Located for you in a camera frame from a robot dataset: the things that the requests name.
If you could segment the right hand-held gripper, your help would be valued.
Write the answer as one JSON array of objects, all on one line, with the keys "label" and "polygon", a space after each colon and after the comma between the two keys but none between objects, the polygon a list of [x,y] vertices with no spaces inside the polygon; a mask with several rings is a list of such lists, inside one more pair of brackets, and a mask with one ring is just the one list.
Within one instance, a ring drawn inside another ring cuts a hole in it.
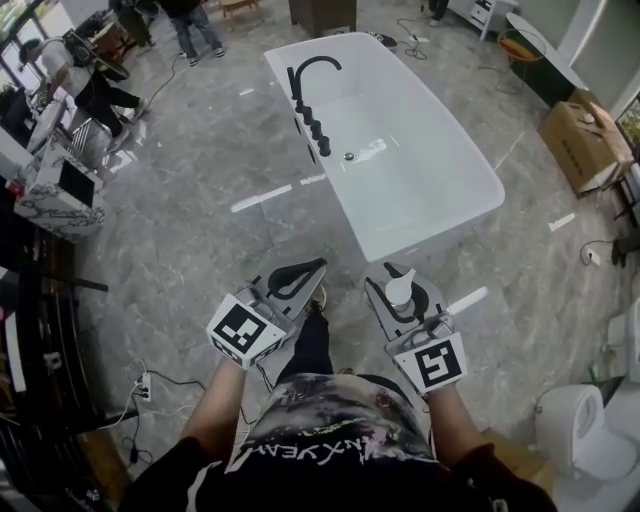
[{"label": "right hand-held gripper", "polygon": [[[468,374],[461,334],[435,284],[413,268],[385,262],[384,290],[367,277],[364,289],[389,341],[386,353],[420,397]],[[416,321],[423,323],[416,327]]]}]

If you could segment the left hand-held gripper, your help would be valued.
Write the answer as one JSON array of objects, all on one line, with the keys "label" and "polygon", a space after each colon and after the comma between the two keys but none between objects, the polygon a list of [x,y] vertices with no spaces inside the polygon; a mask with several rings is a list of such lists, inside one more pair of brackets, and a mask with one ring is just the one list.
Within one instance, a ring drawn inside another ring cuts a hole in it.
[{"label": "left hand-held gripper", "polygon": [[295,321],[326,266],[319,257],[261,270],[251,284],[224,297],[206,327],[212,346],[243,370],[281,349],[294,336]]}]

